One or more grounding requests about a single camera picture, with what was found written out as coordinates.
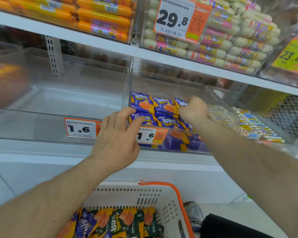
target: shelf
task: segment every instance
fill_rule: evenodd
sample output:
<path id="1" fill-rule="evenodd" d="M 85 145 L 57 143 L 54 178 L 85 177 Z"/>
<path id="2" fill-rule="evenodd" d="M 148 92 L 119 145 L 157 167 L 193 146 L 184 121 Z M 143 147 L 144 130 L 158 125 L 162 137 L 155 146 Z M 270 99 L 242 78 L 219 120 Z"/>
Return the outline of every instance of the shelf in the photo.
<path id="1" fill-rule="evenodd" d="M 298 95 L 298 88 L 277 83 L 270 80 L 265 80 L 262 78 L 248 76 L 240 73 L 231 72 L 225 69 L 216 68 L 190 60 L 181 59 L 173 56 L 166 56 L 161 53 L 150 51 L 147 49 L 139 48 L 134 45 L 128 45 L 121 42 L 112 41 L 109 39 L 104 39 L 101 37 L 96 37 L 87 33 L 82 33 L 72 29 L 56 26 L 53 24 L 44 23 L 41 21 L 33 20 L 26 17 L 21 17 L 14 14 L 9 14 L 0 11 L 0 24 L 15 27 L 29 32 L 34 32 L 42 35 L 52 36 L 59 39 L 64 39 L 67 41 L 72 41 L 76 43 L 81 43 L 101 49 L 106 49 L 109 51 L 121 53 L 124 55 L 129 55 L 133 57 L 143 58 L 146 60 L 159 62 L 162 64 L 167 64 L 179 68 L 185 68 L 192 71 L 197 71 L 205 73 L 208 75 L 213 75 L 221 78 L 226 78 L 246 84 L 256 85 L 263 88 L 269 88 L 285 93 L 290 93 Z"/>

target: price tag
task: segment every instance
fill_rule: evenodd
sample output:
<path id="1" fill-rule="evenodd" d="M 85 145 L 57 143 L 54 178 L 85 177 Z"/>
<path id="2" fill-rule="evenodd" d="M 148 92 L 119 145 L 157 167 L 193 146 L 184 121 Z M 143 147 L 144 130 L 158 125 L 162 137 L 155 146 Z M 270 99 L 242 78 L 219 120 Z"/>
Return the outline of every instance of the price tag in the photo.
<path id="1" fill-rule="evenodd" d="M 195 0 L 160 0 L 154 31 L 198 43 L 212 7 Z"/>
<path id="2" fill-rule="evenodd" d="M 157 144 L 161 145 L 166 135 L 168 134 L 167 128 L 149 128 L 141 126 L 136 136 L 138 143 L 142 144 Z"/>
<path id="3" fill-rule="evenodd" d="M 64 118 L 68 137 L 96 139 L 101 121 Z"/>
<path id="4" fill-rule="evenodd" d="M 298 38 L 294 38 L 271 65 L 298 74 Z"/>

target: black pants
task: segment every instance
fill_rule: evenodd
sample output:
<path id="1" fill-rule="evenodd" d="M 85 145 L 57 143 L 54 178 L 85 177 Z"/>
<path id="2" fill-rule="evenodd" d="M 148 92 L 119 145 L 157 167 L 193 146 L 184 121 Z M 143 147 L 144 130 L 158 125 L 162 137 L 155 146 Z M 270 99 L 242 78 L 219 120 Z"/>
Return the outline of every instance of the black pants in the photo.
<path id="1" fill-rule="evenodd" d="M 200 229 L 201 238 L 273 238 L 220 216 L 209 214 Z"/>

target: person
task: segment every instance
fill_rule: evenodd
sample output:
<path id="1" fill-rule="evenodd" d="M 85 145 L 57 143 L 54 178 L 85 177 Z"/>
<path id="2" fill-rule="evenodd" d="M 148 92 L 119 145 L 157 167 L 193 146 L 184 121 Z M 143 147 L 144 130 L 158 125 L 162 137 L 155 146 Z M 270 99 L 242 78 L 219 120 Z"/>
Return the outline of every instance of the person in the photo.
<path id="1" fill-rule="evenodd" d="M 1 205 L 0 237 L 56 237 L 100 182 L 137 158 L 140 148 L 135 137 L 144 118 L 126 127 L 134 112 L 124 108 L 105 117 L 88 157 Z M 290 238 L 298 238 L 298 160 L 208 119 L 207 105 L 198 97 L 179 112 L 226 173 Z"/>

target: orange and white price tag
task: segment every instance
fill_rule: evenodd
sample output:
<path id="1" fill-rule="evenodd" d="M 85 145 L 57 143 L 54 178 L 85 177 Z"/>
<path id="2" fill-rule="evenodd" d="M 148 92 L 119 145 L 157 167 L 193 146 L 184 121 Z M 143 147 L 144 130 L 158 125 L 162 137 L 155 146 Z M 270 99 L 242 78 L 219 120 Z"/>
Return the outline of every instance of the orange and white price tag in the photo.
<path id="1" fill-rule="evenodd" d="M 141 126 L 136 136 L 136 141 L 142 144 L 157 144 L 161 145 L 165 140 L 169 129 L 160 127 Z"/>
<path id="2" fill-rule="evenodd" d="M 154 31 L 198 43 L 212 7 L 195 0 L 160 0 Z"/>
<path id="3" fill-rule="evenodd" d="M 68 137 L 96 139 L 101 121 L 64 117 Z"/>

